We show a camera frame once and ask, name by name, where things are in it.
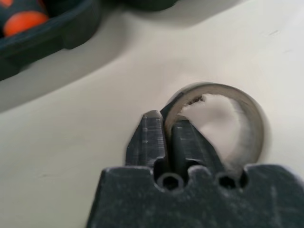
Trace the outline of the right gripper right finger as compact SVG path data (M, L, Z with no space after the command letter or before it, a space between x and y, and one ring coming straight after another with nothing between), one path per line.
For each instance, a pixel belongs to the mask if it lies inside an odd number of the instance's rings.
M187 176L193 165L206 167L212 175L225 171L213 145L184 116L178 116L171 130L171 158L180 176Z

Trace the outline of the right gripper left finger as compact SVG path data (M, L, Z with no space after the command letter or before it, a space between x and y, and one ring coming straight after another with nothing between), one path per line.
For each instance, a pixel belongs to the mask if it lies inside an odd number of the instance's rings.
M165 155L163 117L159 111L148 111L143 114L127 146L125 165L152 168Z

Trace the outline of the black electrical tape roll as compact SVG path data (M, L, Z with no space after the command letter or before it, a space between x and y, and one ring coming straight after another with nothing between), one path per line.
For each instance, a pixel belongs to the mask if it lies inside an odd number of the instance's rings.
M205 95L221 95L235 102L245 120L235 151L224 159L226 170L239 177L247 164L256 163L266 142L264 114L258 103L245 92L223 84L195 83L182 88L162 109L164 130L169 145L173 146L172 129L180 119L184 107L204 100Z

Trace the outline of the short Phillips screwdriver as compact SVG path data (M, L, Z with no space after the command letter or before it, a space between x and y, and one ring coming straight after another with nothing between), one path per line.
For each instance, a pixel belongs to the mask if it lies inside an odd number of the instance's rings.
M13 36L49 20L43 0L0 0L0 29Z

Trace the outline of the black plastic tool case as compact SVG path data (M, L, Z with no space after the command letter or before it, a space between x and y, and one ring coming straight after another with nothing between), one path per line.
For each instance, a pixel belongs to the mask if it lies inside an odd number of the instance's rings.
M15 76L32 63L62 49L87 42L101 21L119 5L161 11L178 0L43 0L49 20L13 36L0 29L0 81Z

